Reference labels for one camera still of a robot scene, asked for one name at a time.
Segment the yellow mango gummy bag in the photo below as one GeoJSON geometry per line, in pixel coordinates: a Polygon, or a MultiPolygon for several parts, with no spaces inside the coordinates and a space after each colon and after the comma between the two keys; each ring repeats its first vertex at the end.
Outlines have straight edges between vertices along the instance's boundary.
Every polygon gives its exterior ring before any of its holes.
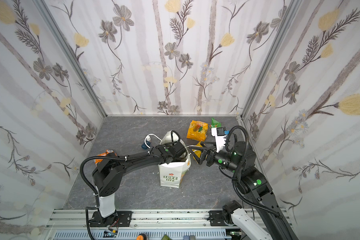
{"type": "Polygon", "coordinates": [[[205,141],[208,136],[208,124],[201,121],[192,121],[187,132],[187,139],[205,141]]]}

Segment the green snack bag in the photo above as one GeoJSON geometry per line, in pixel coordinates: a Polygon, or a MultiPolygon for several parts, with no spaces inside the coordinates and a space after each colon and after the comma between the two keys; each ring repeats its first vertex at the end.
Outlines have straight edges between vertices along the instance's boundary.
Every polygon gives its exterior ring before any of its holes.
{"type": "Polygon", "coordinates": [[[211,129],[212,128],[221,128],[222,127],[222,123],[217,121],[215,118],[211,118],[211,129]]]}

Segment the white paper bag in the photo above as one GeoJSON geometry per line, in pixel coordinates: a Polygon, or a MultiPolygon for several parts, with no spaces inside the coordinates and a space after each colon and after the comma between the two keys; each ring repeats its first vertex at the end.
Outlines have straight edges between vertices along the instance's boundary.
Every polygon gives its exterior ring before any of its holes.
{"type": "Polygon", "coordinates": [[[175,133],[175,131],[168,131],[163,139],[160,139],[154,134],[148,134],[147,136],[160,140],[161,145],[179,141],[186,147],[188,154],[185,162],[171,162],[169,164],[164,163],[159,165],[161,187],[179,188],[184,175],[190,169],[192,160],[194,159],[189,150],[190,146],[186,146],[179,134],[175,133]]]}

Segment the large yellow snack bag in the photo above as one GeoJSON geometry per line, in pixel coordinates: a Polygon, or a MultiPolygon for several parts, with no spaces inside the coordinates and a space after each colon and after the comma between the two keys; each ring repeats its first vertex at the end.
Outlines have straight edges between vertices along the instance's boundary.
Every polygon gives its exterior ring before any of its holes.
{"type": "Polygon", "coordinates": [[[205,149],[204,142],[200,141],[195,146],[190,146],[189,150],[192,151],[192,156],[198,165],[202,165],[207,157],[207,150],[205,149]]]}

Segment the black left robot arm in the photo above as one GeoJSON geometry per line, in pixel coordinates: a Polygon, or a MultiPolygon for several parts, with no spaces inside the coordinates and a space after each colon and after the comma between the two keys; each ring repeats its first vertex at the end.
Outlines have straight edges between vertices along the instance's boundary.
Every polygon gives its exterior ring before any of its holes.
{"type": "Polygon", "coordinates": [[[124,175],[149,166],[165,165],[171,173],[175,167],[191,166],[190,153],[180,135],[172,130],[161,139],[154,134],[144,138],[145,152],[134,155],[117,156],[113,151],[88,157],[82,161],[79,172],[83,181],[93,191],[100,218],[105,220],[116,210],[115,193],[124,175]]]}

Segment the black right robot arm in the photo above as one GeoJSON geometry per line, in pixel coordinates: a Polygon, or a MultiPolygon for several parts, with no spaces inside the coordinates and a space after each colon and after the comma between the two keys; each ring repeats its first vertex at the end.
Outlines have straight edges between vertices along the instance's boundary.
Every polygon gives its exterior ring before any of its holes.
{"type": "Polygon", "coordinates": [[[234,126],[227,136],[224,128],[214,128],[212,133],[215,142],[188,146],[188,151],[199,165],[216,164],[220,172],[232,172],[230,179],[235,193],[243,203],[257,210],[265,227],[259,226],[237,201],[224,205],[220,214],[210,213],[211,223],[235,225],[242,230],[245,240],[296,240],[298,237],[280,209],[270,183],[255,167],[257,156],[247,130],[234,126]]]}

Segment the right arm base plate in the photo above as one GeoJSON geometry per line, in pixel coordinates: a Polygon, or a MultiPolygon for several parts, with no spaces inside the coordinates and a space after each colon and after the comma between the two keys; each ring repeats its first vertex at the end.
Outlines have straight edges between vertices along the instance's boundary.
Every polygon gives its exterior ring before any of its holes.
{"type": "Polygon", "coordinates": [[[207,220],[211,227],[234,226],[231,215],[225,210],[211,210],[207,220]]]}

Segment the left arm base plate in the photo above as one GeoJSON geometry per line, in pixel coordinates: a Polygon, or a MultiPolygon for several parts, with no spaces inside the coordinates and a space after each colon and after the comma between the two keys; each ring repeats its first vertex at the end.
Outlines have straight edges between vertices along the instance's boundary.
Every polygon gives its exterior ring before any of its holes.
{"type": "Polygon", "coordinates": [[[89,218],[90,227],[129,227],[132,220],[132,211],[118,211],[110,216],[103,218],[99,211],[93,213],[89,218]]]}

